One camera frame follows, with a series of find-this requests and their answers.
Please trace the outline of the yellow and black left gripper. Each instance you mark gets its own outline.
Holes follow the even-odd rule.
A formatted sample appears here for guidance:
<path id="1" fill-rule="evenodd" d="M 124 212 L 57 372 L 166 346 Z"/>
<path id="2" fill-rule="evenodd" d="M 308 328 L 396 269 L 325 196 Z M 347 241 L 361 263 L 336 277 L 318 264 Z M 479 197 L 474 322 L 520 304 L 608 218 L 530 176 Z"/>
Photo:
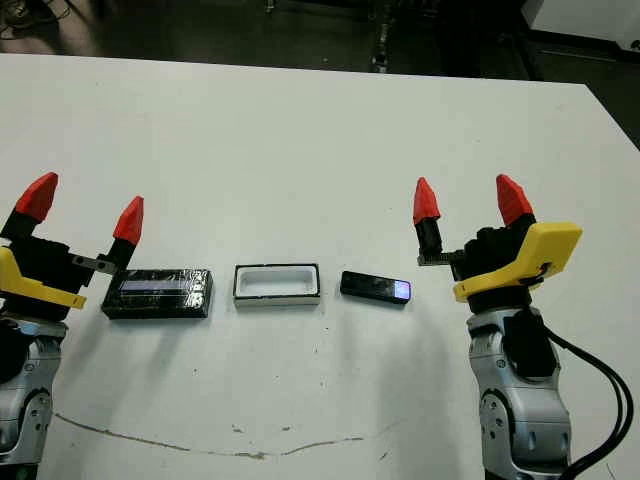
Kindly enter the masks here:
<path id="1" fill-rule="evenodd" d="M 69 246 L 32 236 L 54 199 L 58 174 L 48 172 L 32 182 L 16 202 L 1 229 L 11 243 L 1 248 L 1 311 L 35 320 L 63 320 L 81 309 L 78 295 L 94 271 L 115 274 L 127 268 L 140 241 L 144 199 L 135 196 L 121 213 L 109 252 L 97 258 L 73 254 Z"/>

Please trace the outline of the yellow and black right gripper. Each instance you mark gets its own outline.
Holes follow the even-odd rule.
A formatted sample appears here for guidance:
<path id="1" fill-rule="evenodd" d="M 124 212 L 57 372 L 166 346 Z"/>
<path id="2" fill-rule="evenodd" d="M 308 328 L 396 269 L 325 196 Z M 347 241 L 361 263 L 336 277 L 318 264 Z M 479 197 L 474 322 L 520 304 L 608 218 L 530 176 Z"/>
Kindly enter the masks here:
<path id="1" fill-rule="evenodd" d="M 448 265 L 458 302 L 471 303 L 498 290 L 535 289 L 565 269 L 583 233 L 571 222 L 520 219 L 533 218 L 533 208 L 522 186 L 508 175 L 496 177 L 496 189 L 505 227 L 484 227 L 462 249 L 443 252 L 435 193 L 424 177 L 417 180 L 413 204 L 417 262 L 420 266 Z"/>

